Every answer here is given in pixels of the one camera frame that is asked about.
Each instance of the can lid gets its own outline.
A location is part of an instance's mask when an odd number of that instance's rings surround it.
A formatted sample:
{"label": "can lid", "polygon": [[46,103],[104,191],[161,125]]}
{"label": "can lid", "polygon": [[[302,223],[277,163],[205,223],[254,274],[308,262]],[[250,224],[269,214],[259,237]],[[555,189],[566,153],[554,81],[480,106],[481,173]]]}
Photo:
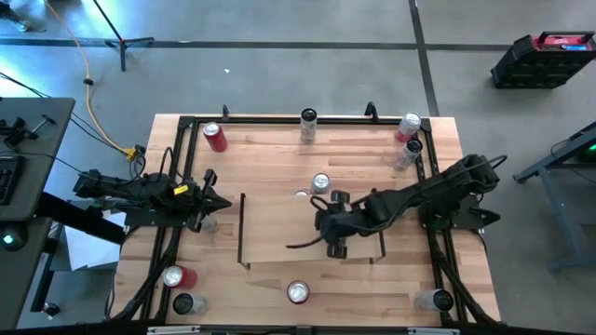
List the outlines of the can lid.
{"label": "can lid", "polygon": [[403,118],[411,125],[420,125],[421,123],[420,115],[416,113],[407,113]]}
{"label": "can lid", "polygon": [[188,314],[193,309],[195,300],[193,296],[188,293],[181,293],[174,299],[173,307],[174,312],[179,315]]}
{"label": "can lid", "polygon": [[288,285],[288,298],[291,302],[300,303],[308,299],[308,285],[302,280],[294,280]]}
{"label": "can lid", "polygon": [[324,173],[319,173],[313,179],[313,183],[318,188],[325,188],[325,187],[329,186],[329,177]]}
{"label": "can lid", "polygon": [[219,131],[220,131],[220,125],[216,124],[215,122],[209,122],[203,128],[203,132],[205,133],[205,135],[208,135],[208,136],[213,136],[213,135],[217,134]]}
{"label": "can lid", "polygon": [[454,307],[454,297],[444,289],[438,289],[432,297],[432,301],[443,312],[447,312]]}
{"label": "can lid", "polygon": [[312,108],[306,108],[302,111],[300,117],[302,117],[305,121],[308,122],[315,121],[317,119],[317,111],[315,111]]}
{"label": "can lid", "polygon": [[170,266],[164,272],[164,284],[175,287],[183,280],[183,269],[180,266]]}
{"label": "can lid", "polygon": [[417,139],[409,140],[406,143],[406,147],[408,148],[408,150],[410,150],[411,152],[413,152],[415,154],[422,152],[422,142]]}

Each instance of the concrete floor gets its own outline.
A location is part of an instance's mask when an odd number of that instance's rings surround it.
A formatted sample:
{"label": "concrete floor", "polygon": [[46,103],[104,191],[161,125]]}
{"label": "concrete floor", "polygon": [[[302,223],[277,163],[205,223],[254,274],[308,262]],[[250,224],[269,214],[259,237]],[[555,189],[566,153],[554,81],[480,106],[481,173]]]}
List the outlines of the concrete floor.
{"label": "concrete floor", "polygon": [[[41,1],[12,0],[44,33],[17,33],[0,21],[0,37],[66,38]],[[52,0],[81,37],[112,38],[89,1]],[[157,40],[415,43],[408,0],[102,0],[104,10],[129,38]],[[427,43],[510,44],[545,30],[594,29],[590,0],[419,0]],[[361,114],[374,101],[383,115],[415,111],[429,115],[416,50],[308,49],[131,49],[121,73],[117,53],[86,48],[97,116],[122,145],[145,144],[157,113],[297,113],[313,107],[323,114]],[[594,121],[596,65],[552,91],[499,91],[489,70],[502,52],[429,51],[429,68],[440,115],[454,116],[465,153],[508,154],[497,171],[499,187],[485,208],[502,220],[487,228],[488,258],[502,319],[510,325],[593,333],[596,319],[594,268],[551,274],[548,261],[567,250],[539,180],[525,185],[510,176],[548,154],[553,143]],[[73,47],[0,46],[0,71],[52,96],[84,105],[83,62]],[[28,96],[8,82],[0,95]],[[126,177],[121,157],[69,127],[59,157],[81,169],[99,168]],[[73,198],[69,168],[52,169],[47,190]],[[594,192],[573,174],[557,181],[568,190]],[[594,196],[578,199],[593,204]],[[589,222],[578,207],[579,221]],[[47,321],[23,313],[20,327],[99,321],[109,274],[55,276],[50,299],[63,312]],[[72,289],[93,292],[82,301]]]}

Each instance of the soda can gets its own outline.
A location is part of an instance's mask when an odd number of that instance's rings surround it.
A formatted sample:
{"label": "soda can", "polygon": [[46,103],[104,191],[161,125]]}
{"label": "soda can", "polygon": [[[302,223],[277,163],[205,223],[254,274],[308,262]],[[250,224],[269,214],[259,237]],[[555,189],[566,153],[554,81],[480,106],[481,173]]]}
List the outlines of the soda can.
{"label": "soda can", "polygon": [[164,271],[164,284],[171,288],[193,288],[196,284],[196,271],[180,265],[170,266]]}
{"label": "soda can", "polygon": [[409,140],[402,148],[398,151],[398,158],[393,168],[397,171],[404,171],[408,168],[422,152],[422,142],[413,139]]}
{"label": "soda can", "polygon": [[300,114],[300,141],[304,144],[313,143],[316,132],[317,111],[312,108],[306,108]]}
{"label": "soda can", "polygon": [[395,139],[400,142],[407,142],[412,139],[413,134],[420,129],[422,119],[416,113],[407,113],[403,116],[395,133]]}
{"label": "soda can", "polygon": [[220,226],[217,224],[217,219],[215,219],[215,217],[212,215],[205,215],[203,220],[201,220],[201,230],[215,234],[220,230]]}
{"label": "soda can", "polygon": [[423,290],[414,294],[413,306],[426,311],[448,312],[454,307],[454,298],[442,288]]}
{"label": "soda can", "polygon": [[302,280],[294,280],[288,285],[288,299],[292,303],[301,304],[308,300],[310,289]]}
{"label": "soda can", "polygon": [[294,193],[294,196],[308,196],[307,190],[298,190]]}
{"label": "soda can", "polygon": [[203,296],[181,293],[174,299],[173,309],[178,315],[203,315],[209,309],[209,304]]}
{"label": "soda can", "polygon": [[332,187],[332,180],[324,173],[318,173],[313,178],[313,183],[310,185],[311,194],[326,194]]}
{"label": "soda can", "polygon": [[209,122],[203,127],[203,135],[205,135],[205,139],[207,139],[213,151],[220,153],[227,149],[227,140],[225,139],[224,131],[215,122]]}

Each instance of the black desk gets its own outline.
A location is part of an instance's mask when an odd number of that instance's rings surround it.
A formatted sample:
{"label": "black desk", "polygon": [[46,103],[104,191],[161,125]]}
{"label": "black desk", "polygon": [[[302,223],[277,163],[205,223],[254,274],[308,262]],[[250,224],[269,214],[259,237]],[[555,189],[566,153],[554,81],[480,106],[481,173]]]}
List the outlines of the black desk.
{"label": "black desk", "polygon": [[[0,227],[9,224],[25,225],[29,240],[17,251],[0,248],[0,297],[3,297],[3,305],[6,307],[0,313],[0,329],[15,327],[41,253],[52,253],[56,249],[57,242],[47,239],[52,221],[117,244],[124,240],[124,232],[120,226],[43,192],[54,159],[32,154],[56,155],[74,106],[75,101],[66,98],[0,100],[0,118],[5,119],[8,125],[12,125],[17,116],[25,120],[28,129],[33,129],[43,120],[42,114],[56,121],[55,125],[46,124],[42,127],[37,132],[36,140],[22,141],[17,146],[20,152],[13,153],[23,155],[26,160],[10,203],[0,205]],[[3,139],[4,137],[0,138],[2,152],[8,151]],[[36,297],[32,311],[40,312],[44,299],[44,295]]]}

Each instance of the wooden table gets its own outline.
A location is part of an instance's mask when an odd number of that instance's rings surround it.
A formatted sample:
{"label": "wooden table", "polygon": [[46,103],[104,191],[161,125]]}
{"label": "wooden table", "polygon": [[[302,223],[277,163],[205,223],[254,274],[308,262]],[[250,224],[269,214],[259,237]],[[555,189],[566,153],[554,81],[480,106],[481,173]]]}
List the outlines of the wooden table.
{"label": "wooden table", "polygon": [[[173,145],[179,115],[156,115],[147,150],[146,171],[158,170],[166,147]],[[462,151],[453,118],[431,118],[440,170]],[[413,295],[433,288],[427,237],[415,210],[406,211],[385,230],[385,258],[368,260],[285,261],[254,263],[248,271],[237,263],[237,205],[247,199],[282,197],[308,188],[318,172],[327,173],[332,188],[356,199],[371,188],[399,189],[417,182],[413,168],[396,172],[391,163],[397,144],[389,126],[323,126],[314,145],[297,145],[296,125],[224,125],[229,142],[225,153],[215,153],[199,134],[193,177],[206,168],[218,174],[215,191],[234,203],[216,212],[217,234],[183,231],[177,263],[198,272],[193,292],[206,296],[205,315],[176,315],[171,324],[311,325],[311,326],[438,326],[439,315],[413,309]],[[188,137],[184,139],[186,152]],[[426,173],[430,168],[425,159]],[[179,167],[183,167],[182,154]],[[290,216],[291,213],[280,213]],[[141,228],[122,248],[115,278],[113,314],[119,312],[147,276],[156,229]],[[493,283],[480,239],[471,232],[453,231],[460,276],[488,315],[499,319]],[[286,287],[301,279],[311,288],[302,305],[291,304]],[[162,289],[156,285],[152,315]],[[173,299],[180,291],[174,289]]]}

